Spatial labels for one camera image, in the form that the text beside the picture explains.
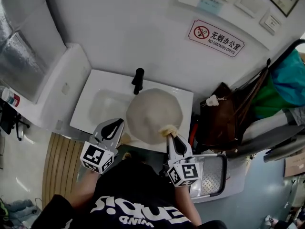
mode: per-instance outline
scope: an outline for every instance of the black faucet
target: black faucet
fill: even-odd
[[[143,89],[143,78],[144,78],[144,69],[139,68],[135,71],[134,79],[132,80],[132,85],[134,85],[134,95],[138,95],[139,91]]]

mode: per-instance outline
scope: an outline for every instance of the white marker cube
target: white marker cube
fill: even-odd
[[[174,164],[167,174],[175,187],[190,186],[201,175],[198,163]]]
[[[81,152],[81,164],[97,173],[103,174],[113,163],[114,153],[105,148],[85,142]]]

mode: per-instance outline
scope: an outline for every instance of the brown leather bag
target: brown leather bag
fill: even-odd
[[[224,99],[218,101],[218,106],[207,106],[205,101],[200,103],[200,120],[196,132],[197,152],[237,148],[246,128],[253,121],[249,113],[251,102],[267,75],[266,67],[234,92],[225,83],[221,83],[213,92],[217,98]]]

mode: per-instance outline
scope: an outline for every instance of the perforated metal tray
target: perforated metal tray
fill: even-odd
[[[199,163],[201,179],[191,185],[190,195],[192,199],[218,196],[224,191],[227,158],[225,155],[207,154],[194,155]]]

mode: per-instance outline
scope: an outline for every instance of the white sink countertop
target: white sink countertop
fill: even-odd
[[[137,139],[129,131],[126,111],[135,97],[132,80],[133,77],[126,75],[91,70],[74,110],[70,126],[92,134],[98,124],[109,119],[122,118],[125,121],[123,133],[128,133],[132,139],[128,145],[166,153],[166,142],[150,145]],[[153,88],[161,89],[176,97],[183,114],[178,132],[188,140],[193,93],[146,80],[143,80],[143,89],[140,92]]]

